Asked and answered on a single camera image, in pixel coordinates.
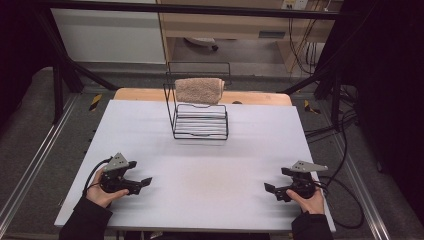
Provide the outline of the aluminium floor rail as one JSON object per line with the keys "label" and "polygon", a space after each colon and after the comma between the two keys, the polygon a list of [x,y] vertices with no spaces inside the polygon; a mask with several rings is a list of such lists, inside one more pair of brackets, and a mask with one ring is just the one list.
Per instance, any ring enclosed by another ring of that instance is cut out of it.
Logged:
{"label": "aluminium floor rail", "polygon": [[334,143],[337,146],[338,152],[341,154],[343,164],[342,168],[353,188],[355,196],[363,208],[363,213],[371,233],[375,240],[391,240],[390,234],[382,220],[376,205],[371,197],[368,188],[365,185],[357,167],[354,164],[353,158],[348,151],[348,141],[343,133],[334,136]]}
{"label": "aluminium floor rail", "polygon": [[0,239],[5,235],[9,225],[16,215],[16,212],[42,168],[57,138],[62,132],[63,127],[67,123],[78,99],[79,94],[70,95],[63,108],[62,116],[50,127],[46,137],[43,139],[41,145],[37,149],[37,152],[31,159],[31,162],[20,178],[11,196],[0,211]]}

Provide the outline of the white cabinet panel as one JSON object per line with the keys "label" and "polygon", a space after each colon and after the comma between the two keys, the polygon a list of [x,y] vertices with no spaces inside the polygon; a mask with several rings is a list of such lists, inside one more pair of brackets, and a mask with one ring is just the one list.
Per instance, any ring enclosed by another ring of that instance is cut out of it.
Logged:
{"label": "white cabinet panel", "polygon": [[157,14],[67,9],[52,13],[75,61],[165,63]]}

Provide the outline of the white chair base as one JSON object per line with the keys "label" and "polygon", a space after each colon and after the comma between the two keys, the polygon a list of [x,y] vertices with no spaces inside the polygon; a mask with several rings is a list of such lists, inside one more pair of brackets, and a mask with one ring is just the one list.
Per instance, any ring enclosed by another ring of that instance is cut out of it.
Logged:
{"label": "white chair base", "polygon": [[216,41],[213,38],[190,38],[187,37],[186,41],[198,45],[198,46],[202,46],[202,47],[207,47],[209,49],[211,49],[212,51],[217,51],[219,49],[219,47],[216,44]]}

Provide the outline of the person's right hand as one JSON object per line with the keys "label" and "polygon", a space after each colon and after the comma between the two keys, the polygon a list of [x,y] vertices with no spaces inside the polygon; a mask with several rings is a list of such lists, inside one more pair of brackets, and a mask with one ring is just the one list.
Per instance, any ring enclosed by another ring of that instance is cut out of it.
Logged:
{"label": "person's right hand", "polygon": [[300,206],[303,212],[309,212],[310,214],[325,213],[324,197],[318,187],[315,188],[314,194],[308,199],[301,197],[298,193],[290,189],[286,193]]}

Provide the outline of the light wooden desk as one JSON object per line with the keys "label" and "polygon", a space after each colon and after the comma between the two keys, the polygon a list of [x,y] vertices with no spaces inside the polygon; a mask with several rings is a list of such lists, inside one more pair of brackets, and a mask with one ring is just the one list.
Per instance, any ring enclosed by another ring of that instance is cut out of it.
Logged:
{"label": "light wooden desk", "polygon": [[[282,9],[283,0],[156,0],[158,4],[207,5],[224,7]],[[305,10],[338,11],[339,0],[308,0]],[[270,39],[277,43],[288,71],[297,68],[306,56],[308,43],[324,43],[333,28],[332,20],[262,18],[222,15],[170,14],[159,15],[167,61],[173,58],[177,38]]]}

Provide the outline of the white table cover board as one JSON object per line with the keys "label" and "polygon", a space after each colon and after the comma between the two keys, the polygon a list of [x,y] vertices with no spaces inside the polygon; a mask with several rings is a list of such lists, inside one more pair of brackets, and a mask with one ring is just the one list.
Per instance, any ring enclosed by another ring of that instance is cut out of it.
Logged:
{"label": "white table cover board", "polygon": [[55,220],[63,226],[89,173],[116,153],[136,161],[126,178],[151,183],[112,203],[109,228],[165,231],[288,231],[300,209],[264,186],[287,186],[284,167],[311,154],[293,106],[227,107],[226,140],[181,140],[171,132],[167,106],[112,100]]}

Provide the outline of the beige towel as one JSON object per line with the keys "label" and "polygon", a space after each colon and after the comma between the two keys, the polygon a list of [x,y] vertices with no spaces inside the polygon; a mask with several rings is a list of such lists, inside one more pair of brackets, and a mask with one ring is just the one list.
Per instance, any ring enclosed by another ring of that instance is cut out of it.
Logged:
{"label": "beige towel", "polygon": [[222,98],[225,82],[220,78],[186,78],[175,81],[179,102],[216,105]]}

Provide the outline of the black wire rack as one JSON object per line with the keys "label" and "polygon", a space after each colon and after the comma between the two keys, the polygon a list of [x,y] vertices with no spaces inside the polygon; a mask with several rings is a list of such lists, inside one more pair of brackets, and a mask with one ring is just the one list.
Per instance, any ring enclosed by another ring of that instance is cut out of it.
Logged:
{"label": "black wire rack", "polygon": [[163,84],[165,101],[175,139],[227,140],[229,120],[227,108],[216,105],[179,102],[176,99],[175,81],[186,78],[220,78],[226,86],[232,84],[228,62],[169,62]]}

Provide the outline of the yellow black tape strip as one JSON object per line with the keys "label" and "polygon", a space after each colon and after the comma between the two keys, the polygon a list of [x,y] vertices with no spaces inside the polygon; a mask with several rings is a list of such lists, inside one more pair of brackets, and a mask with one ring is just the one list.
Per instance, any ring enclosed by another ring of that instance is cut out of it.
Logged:
{"label": "yellow black tape strip", "polygon": [[102,94],[97,94],[93,98],[93,100],[92,100],[92,102],[90,104],[90,107],[89,107],[89,111],[95,111],[95,109],[97,108],[97,105],[100,102],[101,98],[102,98]]}
{"label": "yellow black tape strip", "polygon": [[319,109],[312,108],[308,100],[304,100],[304,110],[306,112],[312,112],[314,114],[321,114]]}

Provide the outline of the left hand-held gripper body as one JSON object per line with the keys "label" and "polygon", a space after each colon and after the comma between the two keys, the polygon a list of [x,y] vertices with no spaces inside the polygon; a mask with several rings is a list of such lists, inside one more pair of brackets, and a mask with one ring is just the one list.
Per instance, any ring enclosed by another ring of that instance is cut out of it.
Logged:
{"label": "left hand-held gripper body", "polygon": [[115,154],[103,168],[100,180],[101,188],[107,193],[128,189],[129,195],[132,195],[131,190],[141,187],[141,183],[127,180],[124,175],[127,170],[135,168],[136,165],[136,161],[128,161],[121,153]]}

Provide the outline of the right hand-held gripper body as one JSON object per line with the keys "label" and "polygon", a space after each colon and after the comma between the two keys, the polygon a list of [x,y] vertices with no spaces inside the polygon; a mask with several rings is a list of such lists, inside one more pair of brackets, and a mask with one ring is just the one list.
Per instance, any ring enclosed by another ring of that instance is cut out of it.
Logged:
{"label": "right hand-held gripper body", "polygon": [[288,189],[290,189],[298,193],[301,197],[308,199],[314,194],[315,191],[315,184],[311,173],[327,170],[327,166],[305,161],[297,161],[290,168],[284,167],[281,169],[281,172],[283,175],[292,178],[292,184],[286,187],[276,188],[275,196],[277,192],[286,192]]}

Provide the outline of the black metal frame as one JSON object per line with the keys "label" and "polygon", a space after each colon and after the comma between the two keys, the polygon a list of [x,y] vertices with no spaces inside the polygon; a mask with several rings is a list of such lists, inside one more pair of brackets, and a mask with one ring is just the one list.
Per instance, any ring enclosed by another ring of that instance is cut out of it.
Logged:
{"label": "black metal frame", "polygon": [[358,17],[356,12],[318,12],[306,10],[267,10],[262,8],[224,7],[224,6],[201,6],[181,4],[156,4],[156,3],[129,3],[129,2],[104,2],[104,1],[76,1],[76,0],[34,0],[29,3],[37,22],[53,48],[53,58],[58,64],[54,70],[61,69],[68,87],[73,92],[81,92],[82,82],[76,72],[92,79],[108,90],[118,90],[119,87],[109,83],[85,67],[76,63],[68,56],[59,33],[53,30],[46,18],[46,12],[54,9],[94,10],[94,11],[118,11],[118,12],[146,12],[146,13],[170,13],[191,15],[222,15],[243,16],[262,18],[287,18],[287,19],[318,19],[318,20],[351,20]]}

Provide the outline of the person's left hand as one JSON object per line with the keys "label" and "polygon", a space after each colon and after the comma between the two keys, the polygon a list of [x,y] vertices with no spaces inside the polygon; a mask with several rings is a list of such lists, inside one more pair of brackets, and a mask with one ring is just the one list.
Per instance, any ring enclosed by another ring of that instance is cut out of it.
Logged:
{"label": "person's left hand", "polygon": [[103,208],[107,208],[114,200],[117,200],[127,195],[129,193],[129,190],[123,189],[114,193],[105,192],[100,186],[102,173],[102,169],[98,170],[95,173],[94,179],[87,189],[86,198]]}

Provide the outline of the white wall socket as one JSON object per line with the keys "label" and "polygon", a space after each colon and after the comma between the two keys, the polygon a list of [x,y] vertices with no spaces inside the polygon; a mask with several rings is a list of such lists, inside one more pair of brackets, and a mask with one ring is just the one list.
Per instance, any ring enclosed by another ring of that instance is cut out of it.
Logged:
{"label": "white wall socket", "polygon": [[305,10],[308,0],[283,0],[282,9],[288,10]]}

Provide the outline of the light wooden table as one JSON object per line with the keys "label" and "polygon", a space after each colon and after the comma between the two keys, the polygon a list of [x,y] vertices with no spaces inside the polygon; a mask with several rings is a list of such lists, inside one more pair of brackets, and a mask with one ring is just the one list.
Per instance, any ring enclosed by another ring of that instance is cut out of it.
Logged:
{"label": "light wooden table", "polygon": [[[121,88],[116,91],[114,100],[165,101],[165,93],[163,89]],[[255,91],[225,91],[220,100],[223,104],[236,101],[249,105],[292,105],[290,97],[286,94]]]}

